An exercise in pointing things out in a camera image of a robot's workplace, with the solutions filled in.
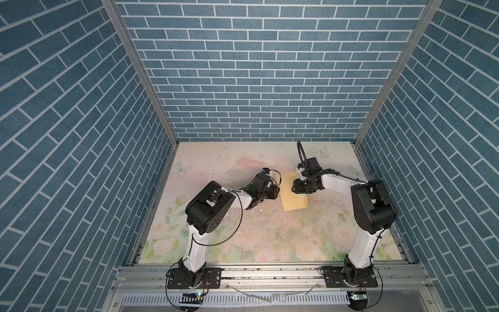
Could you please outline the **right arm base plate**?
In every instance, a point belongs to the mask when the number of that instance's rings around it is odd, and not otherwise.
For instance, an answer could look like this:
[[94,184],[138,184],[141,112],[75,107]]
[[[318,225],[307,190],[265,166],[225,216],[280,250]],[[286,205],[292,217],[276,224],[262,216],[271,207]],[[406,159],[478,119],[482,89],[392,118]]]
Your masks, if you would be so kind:
[[373,271],[373,267],[356,269],[355,267],[332,267],[323,266],[319,269],[323,276],[327,288],[376,288],[378,281]]

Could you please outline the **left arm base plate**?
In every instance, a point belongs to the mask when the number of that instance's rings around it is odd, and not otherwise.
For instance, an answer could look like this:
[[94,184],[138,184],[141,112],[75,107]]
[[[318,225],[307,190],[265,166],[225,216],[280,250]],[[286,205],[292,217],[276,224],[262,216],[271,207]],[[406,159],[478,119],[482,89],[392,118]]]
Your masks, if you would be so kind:
[[184,267],[169,271],[166,287],[168,289],[200,289],[202,286],[219,289],[222,279],[220,267],[203,267],[197,272],[191,272]]

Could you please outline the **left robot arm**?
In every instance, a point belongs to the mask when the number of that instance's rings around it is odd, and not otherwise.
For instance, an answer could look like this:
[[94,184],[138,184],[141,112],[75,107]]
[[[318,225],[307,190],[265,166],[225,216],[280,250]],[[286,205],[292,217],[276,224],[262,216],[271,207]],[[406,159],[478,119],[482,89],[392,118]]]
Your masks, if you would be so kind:
[[207,249],[229,240],[226,238],[219,243],[210,243],[210,234],[222,223],[227,212],[233,207],[244,212],[265,200],[277,199],[281,182],[281,179],[272,177],[269,168],[264,168],[247,186],[239,189],[225,188],[218,182],[211,181],[189,202],[185,209],[188,223],[187,250],[178,262],[178,269],[174,271],[183,287],[195,288],[207,280]]

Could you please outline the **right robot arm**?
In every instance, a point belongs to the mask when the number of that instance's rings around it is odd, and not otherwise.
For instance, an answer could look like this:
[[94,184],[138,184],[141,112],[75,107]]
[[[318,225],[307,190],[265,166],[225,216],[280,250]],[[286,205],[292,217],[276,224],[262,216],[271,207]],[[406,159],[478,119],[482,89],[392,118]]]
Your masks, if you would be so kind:
[[298,178],[291,191],[313,194],[324,189],[350,195],[357,233],[353,247],[344,259],[341,276],[350,287],[376,287],[372,263],[374,253],[385,231],[398,217],[398,207],[379,179],[361,181],[333,169],[322,169],[316,158],[304,159],[297,166]]

